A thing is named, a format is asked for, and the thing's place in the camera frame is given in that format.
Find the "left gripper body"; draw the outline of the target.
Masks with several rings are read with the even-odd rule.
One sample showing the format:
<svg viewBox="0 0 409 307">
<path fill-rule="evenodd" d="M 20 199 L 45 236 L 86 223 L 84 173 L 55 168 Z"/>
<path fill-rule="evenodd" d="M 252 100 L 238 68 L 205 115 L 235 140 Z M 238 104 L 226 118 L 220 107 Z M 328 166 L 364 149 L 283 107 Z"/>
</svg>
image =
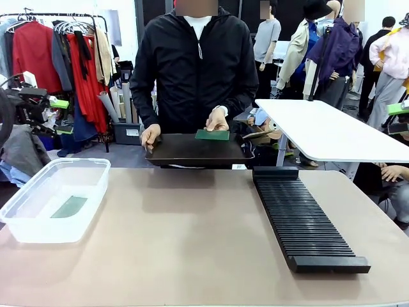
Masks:
<svg viewBox="0 0 409 307">
<path fill-rule="evenodd" d="M 16 124 L 43 124 L 47 121 L 48 97 L 14 99 Z"/>
</svg>

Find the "person's right hand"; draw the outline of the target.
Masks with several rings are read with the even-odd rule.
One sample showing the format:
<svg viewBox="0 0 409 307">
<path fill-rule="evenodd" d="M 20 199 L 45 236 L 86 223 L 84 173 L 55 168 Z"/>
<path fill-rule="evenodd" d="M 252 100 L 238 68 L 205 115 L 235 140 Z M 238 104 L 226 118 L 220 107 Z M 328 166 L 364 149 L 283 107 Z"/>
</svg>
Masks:
<svg viewBox="0 0 409 307">
<path fill-rule="evenodd" d="M 161 135 L 161 128 L 159 124 L 151 124 L 141 134 L 141 145 L 146 151 L 152 152 L 154 143 Z"/>
</svg>

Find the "person's left hand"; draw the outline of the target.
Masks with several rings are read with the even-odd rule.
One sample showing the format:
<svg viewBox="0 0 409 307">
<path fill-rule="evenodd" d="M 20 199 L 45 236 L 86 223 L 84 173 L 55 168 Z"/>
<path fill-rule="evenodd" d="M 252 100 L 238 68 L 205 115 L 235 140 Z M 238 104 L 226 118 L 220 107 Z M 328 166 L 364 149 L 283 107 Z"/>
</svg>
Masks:
<svg viewBox="0 0 409 307">
<path fill-rule="evenodd" d="M 226 110 L 222 107 L 216 107 L 209 115 L 204 127 L 208 132 L 212 131 L 228 131 L 229 125 L 226 121 Z"/>
</svg>

